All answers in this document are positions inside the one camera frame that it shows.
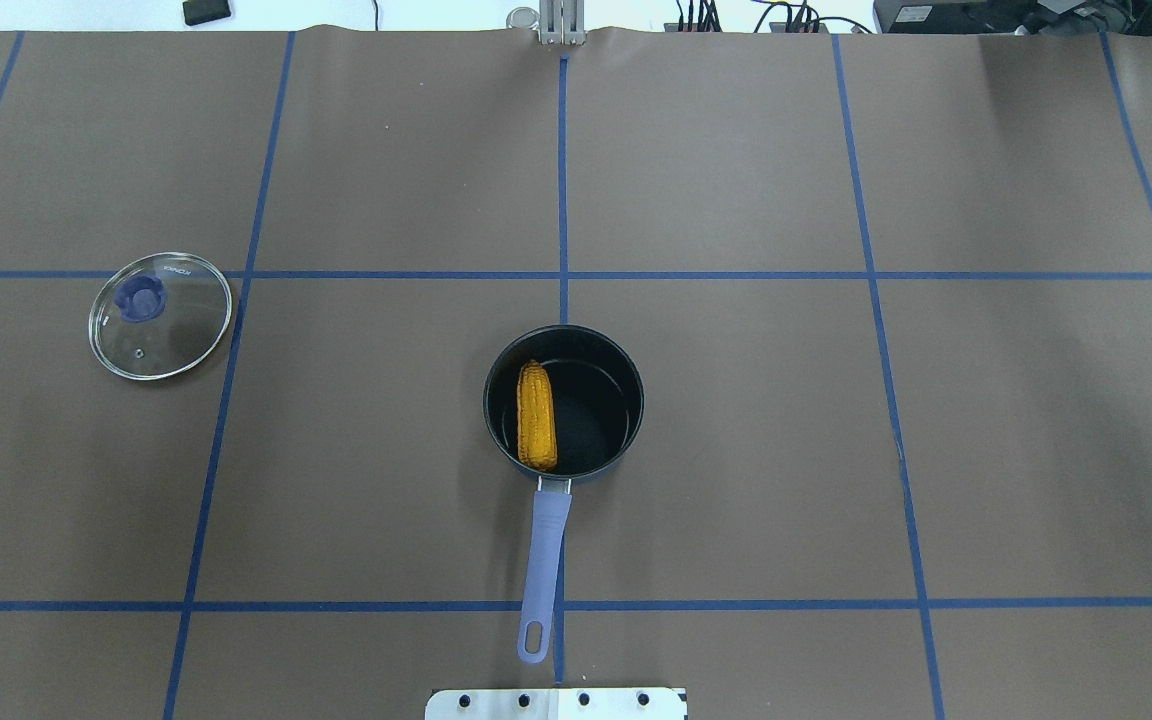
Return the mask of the orange black power strip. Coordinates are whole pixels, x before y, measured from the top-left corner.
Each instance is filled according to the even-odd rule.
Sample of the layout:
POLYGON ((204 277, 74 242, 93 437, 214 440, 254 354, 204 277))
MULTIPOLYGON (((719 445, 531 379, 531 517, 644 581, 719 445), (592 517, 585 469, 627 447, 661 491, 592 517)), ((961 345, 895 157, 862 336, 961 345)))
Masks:
POLYGON ((823 15, 809 1, 675 1, 676 18, 664 32, 799 33, 828 31, 823 15))

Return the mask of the glass pot lid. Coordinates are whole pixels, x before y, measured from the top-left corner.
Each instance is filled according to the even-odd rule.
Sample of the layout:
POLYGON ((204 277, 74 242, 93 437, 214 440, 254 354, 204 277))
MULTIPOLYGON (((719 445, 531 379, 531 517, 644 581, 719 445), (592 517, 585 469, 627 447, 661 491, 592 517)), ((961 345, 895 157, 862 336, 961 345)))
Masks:
POLYGON ((236 300, 227 276, 200 256, 156 252, 129 263, 97 293, 88 343, 128 381, 161 381, 194 369, 227 336, 236 300))

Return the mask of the black laptop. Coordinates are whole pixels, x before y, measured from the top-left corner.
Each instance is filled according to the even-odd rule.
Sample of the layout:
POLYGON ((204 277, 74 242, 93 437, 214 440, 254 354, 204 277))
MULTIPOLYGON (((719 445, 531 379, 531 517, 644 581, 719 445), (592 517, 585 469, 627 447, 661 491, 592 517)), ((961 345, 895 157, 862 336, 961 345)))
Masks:
POLYGON ((873 1, 884 35, 1011 33, 1037 1, 873 1))

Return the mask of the yellow plastic corn cob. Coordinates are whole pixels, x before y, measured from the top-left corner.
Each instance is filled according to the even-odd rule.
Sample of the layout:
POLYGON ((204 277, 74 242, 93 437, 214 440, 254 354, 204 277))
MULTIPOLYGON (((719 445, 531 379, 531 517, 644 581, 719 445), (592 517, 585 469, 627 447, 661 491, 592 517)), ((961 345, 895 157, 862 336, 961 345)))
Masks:
POLYGON ((550 376, 539 361, 522 365, 515 395, 518 460, 536 471, 556 470, 556 406, 550 376))

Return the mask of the small black box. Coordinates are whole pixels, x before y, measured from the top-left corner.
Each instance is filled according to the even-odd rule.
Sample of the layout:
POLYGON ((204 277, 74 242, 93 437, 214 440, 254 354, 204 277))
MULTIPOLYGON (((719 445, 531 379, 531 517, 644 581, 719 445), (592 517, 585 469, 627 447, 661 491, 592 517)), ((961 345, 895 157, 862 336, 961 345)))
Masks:
POLYGON ((184 0, 180 3, 185 26, 202 26, 215 20, 232 17, 228 0, 184 0))

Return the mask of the aluminium frame post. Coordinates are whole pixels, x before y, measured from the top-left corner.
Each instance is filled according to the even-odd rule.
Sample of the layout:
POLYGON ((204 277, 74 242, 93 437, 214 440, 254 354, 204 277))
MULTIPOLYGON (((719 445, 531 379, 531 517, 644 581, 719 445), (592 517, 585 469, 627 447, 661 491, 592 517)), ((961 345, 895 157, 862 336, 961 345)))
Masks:
POLYGON ((540 45, 579 46, 586 41, 584 0, 541 0, 538 3, 540 45))

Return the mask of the white mounting plate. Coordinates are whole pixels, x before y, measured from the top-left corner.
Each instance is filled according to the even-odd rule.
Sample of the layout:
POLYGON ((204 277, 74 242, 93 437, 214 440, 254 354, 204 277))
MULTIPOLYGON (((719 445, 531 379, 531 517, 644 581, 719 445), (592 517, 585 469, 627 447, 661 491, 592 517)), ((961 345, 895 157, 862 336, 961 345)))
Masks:
POLYGON ((669 687, 447 689, 425 719, 687 719, 685 689, 669 687))

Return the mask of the dark blue saucepan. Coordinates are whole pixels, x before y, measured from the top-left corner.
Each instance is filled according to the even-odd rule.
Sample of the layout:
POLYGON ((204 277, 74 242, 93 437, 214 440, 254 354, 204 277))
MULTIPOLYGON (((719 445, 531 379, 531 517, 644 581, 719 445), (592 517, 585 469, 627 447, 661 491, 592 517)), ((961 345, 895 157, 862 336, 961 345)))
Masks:
POLYGON ((511 467, 532 484, 526 573, 516 652, 525 664, 550 655, 556 629, 558 579, 573 488, 608 473, 643 424, 644 386, 626 350, 584 325, 545 325, 500 351, 483 386, 488 435, 511 467), (516 384, 526 361, 547 370, 556 406, 558 468, 536 471, 518 460, 516 384))

